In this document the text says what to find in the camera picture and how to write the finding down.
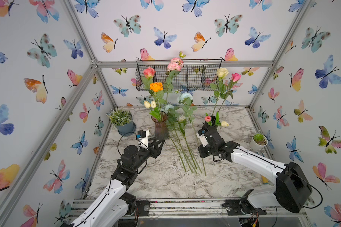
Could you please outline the pale blue white rose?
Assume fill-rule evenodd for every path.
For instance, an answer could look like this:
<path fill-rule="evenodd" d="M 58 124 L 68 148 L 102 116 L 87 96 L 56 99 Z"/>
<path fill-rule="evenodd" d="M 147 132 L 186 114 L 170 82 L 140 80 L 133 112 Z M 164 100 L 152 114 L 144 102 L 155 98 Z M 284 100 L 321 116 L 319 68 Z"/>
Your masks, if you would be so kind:
<path fill-rule="evenodd" d="M 192 152 L 192 149 L 188 143 L 188 140 L 187 140 L 187 136 L 186 136 L 186 125 L 187 125 L 187 120 L 186 120 L 186 117 L 185 116 L 180 116 L 178 118 L 178 129 L 181 133 L 181 136 L 183 137 L 185 143 L 186 143 L 186 146 L 187 146 L 187 149 L 188 149 L 188 153 L 189 153 L 189 157 L 190 157 L 190 160 L 191 160 L 191 166 L 193 167 L 193 169 L 195 170 L 195 173 L 197 173 L 197 171 L 199 171 L 200 173 L 202 173 L 202 170 L 199 166 L 199 164 L 197 163 L 197 160 Z"/>

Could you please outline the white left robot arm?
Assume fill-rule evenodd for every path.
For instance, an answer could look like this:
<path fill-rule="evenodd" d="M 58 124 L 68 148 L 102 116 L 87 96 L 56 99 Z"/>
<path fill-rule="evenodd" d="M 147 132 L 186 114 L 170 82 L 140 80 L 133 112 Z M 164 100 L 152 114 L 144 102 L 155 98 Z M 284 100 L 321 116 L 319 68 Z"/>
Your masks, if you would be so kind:
<path fill-rule="evenodd" d="M 141 166 L 146 166 L 148 158 L 158 158 L 162 153 L 164 140 L 148 139 L 137 135 L 139 146 L 129 145 L 117 160 L 117 168 L 100 196 L 72 223 L 62 227 L 115 227 L 123 216 L 136 213 L 136 197 L 128 193 Z"/>

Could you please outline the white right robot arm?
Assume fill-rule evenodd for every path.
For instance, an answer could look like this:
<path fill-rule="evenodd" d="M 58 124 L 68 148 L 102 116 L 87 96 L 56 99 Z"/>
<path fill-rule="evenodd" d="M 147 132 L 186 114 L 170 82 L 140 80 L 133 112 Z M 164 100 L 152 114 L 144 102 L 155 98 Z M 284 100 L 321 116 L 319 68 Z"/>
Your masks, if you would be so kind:
<path fill-rule="evenodd" d="M 237 205 L 243 213 L 251 214 L 265 207 L 278 206 L 291 213 L 299 213 L 312 194 L 312 186 L 298 164 L 273 161 L 236 142 L 225 142 L 216 130 L 201 129 L 196 135 L 201 142 L 198 151 L 202 159 L 211 156 L 214 162 L 226 160 L 240 164 L 274 185 L 274 188 L 269 189 L 248 190 Z"/>

